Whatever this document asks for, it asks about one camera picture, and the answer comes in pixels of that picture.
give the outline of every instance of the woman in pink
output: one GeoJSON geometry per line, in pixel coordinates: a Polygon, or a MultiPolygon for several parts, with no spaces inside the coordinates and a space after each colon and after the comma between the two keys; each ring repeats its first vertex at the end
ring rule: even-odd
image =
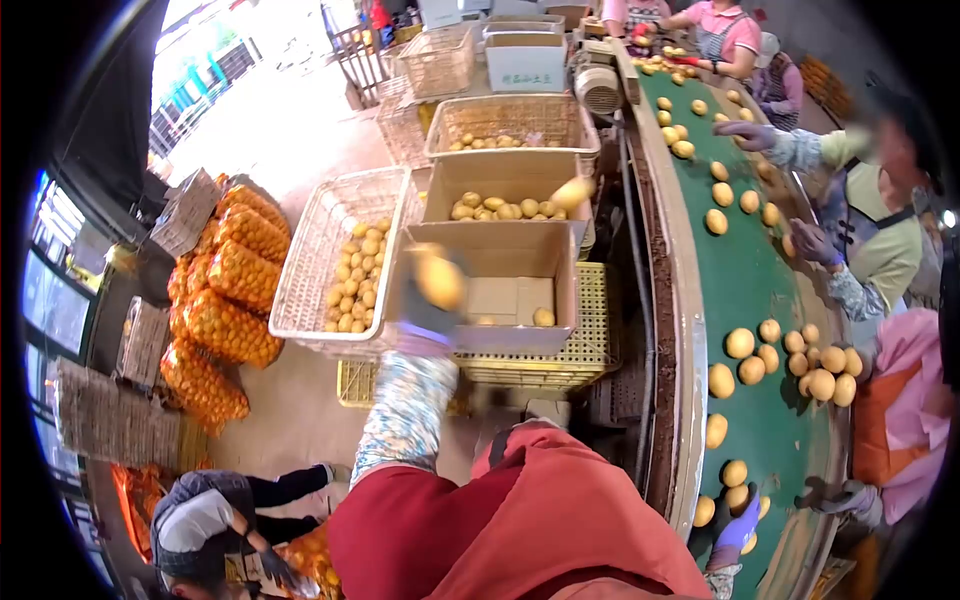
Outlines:
{"type": "MultiPolygon", "coordinates": [[[[603,4],[601,19],[603,26],[613,37],[625,37],[638,25],[649,25],[659,19],[670,16],[670,7],[665,0],[607,0],[603,4]]],[[[628,46],[630,53],[640,57],[647,57],[659,51],[654,45],[649,48],[628,46]]]]}
{"type": "Polygon", "coordinates": [[[750,77],[759,54],[760,26],[740,8],[739,0],[704,0],[669,18],[640,26],[634,35],[656,35],[693,26],[697,28],[700,58],[682,57],[672,61],[735,79],[750,77]]]}

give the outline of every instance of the purple glove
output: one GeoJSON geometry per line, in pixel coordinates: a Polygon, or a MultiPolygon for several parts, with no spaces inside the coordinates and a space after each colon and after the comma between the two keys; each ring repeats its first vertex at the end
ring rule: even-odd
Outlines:
{"type": "Polygon", "coordinates": [[[721,121],[713,124],[714,135],[742,135],[740,148],[747,152],[760,152],[774,147],[777,139],[772,127],[751,123],[750,121],[721,121]]]}
{"type": "Polygon", "coordinates": [[[804,260],[819,262],[825,267],[843,263],[843,254],[827,241],[824,231],[808,225],[800,219],[790,219],[793,229],[793,244],[804,260]]]}
{"type": "Polygon", "coordinates": [[[747,496],[750,501],[737,518],[733,518],[726,498],[717,502],[712,526],[713,550],[707,561],[707,571],[737,564],[740,551],[754,534],[756,524],[760,521],[760,494],[756,493],[756,483],[749,484],[747,489],[750,491],[747,496]]]}

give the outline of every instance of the white cardboard box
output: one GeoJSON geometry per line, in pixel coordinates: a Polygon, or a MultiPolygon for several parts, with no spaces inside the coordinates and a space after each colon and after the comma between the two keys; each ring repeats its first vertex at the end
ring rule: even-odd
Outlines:
{"type": "Polygon", "coordinates": [[[490,89],[494,92],[566,89],[566,42],[559,34],[490,34],[486,54],[490,89]]]}

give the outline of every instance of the cardboard box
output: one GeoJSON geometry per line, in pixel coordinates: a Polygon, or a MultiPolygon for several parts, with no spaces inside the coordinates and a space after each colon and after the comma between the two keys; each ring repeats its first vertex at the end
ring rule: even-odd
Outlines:
{"type": "MultiPolygon", "coordinates": [[[[476,192],[485,199],[495,196],[511,204],[520,204],[525,198],[542,202],[576,175],[577,158],[570,152],[504,150],[441,156],[433,164],[423,222],[455,223],[450,221],[450,211],[466,192],[476,192]]],[[[584,243],[592,216],[590,202],[580,204],[566,215],[578,249],[584,243]]],[[[467,225],[484,228],[491,223],[467,222],[467,225]]],[[[544,221],[520,223],[535,228],[544,221]]]]}
{"type": "MultiPolygon", "coordinates": [[[[577,328],[576,246],[566,221],[528,228],[517,221],[427,223],[407,228],[407,244],[436,242],[464,258],[468,275],[467,321],[490,317],[494,325],[457,327],[457,351],[553,355],[577,328]],[[534,325],[534,311],[556,315],[551,327],[534,325]]],[[[398,273],[410,268],[408,252],[397,256],[398,273]]]]}
{"type": "Polygon", "coordinates": [[[562,34],[491,34],[487,72],[494,92],[562,92],[566,89],[566,41],[562,34]]]}

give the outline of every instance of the baseball cap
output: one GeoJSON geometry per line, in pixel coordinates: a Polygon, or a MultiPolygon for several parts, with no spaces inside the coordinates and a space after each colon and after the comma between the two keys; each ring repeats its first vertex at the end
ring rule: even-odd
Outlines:
{"type": "Polygon", "coordinates": [[[774,59],[777,52],[780,51],[780,40],[773,34],[762,32],[760,34],[760,54],[756,55],[754,66],[758,69],[765,69],[774,59]]]}

